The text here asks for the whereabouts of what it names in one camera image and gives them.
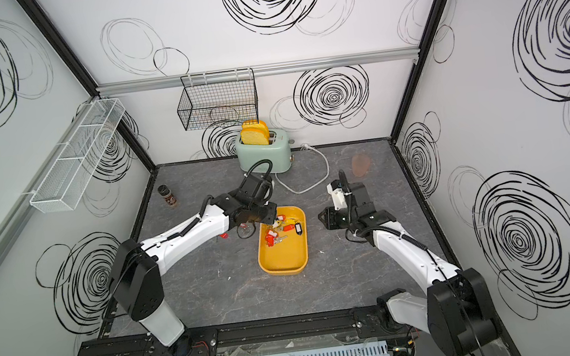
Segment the pile of tagged keys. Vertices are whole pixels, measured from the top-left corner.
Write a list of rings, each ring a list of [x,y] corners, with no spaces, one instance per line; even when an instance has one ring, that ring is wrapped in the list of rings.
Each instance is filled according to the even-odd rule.
[[[296,234],[298,236],[295,231],[295,224],[297,222],[300,222],[300,220],[296,217],[278,215],[275,223],[267,226],[266,230],[264,231],[263,236],[265,245],[270,248],[278,243],[281,243],[284,239],[292,234]]]

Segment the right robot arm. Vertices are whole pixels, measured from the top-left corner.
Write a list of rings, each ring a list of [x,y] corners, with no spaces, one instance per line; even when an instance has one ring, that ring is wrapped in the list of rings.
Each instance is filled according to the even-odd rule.
[[[389,212],[356,216],[346,207],[329,207],[317,218],[326,229],[345,229],[388,254],[416,281],[423,297],[397,293],[385,301],[385,310],[395,323],[431,335],[445,356],[471,354],[501,336],[483,276],[436,256]]]

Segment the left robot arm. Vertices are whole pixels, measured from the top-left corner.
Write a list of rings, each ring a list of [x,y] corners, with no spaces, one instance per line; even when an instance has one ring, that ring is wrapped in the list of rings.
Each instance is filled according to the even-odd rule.
[[[142,242],[128,239],[111,268],[110,295],[132,321],[151,333],[172,356],[189,356],[193,341],[187,327],[165,300],[161,278],[177,262],[208,241],[243,223],[275,221],[272,189],[247,196],[232,191],[207,196],[189,220]]]

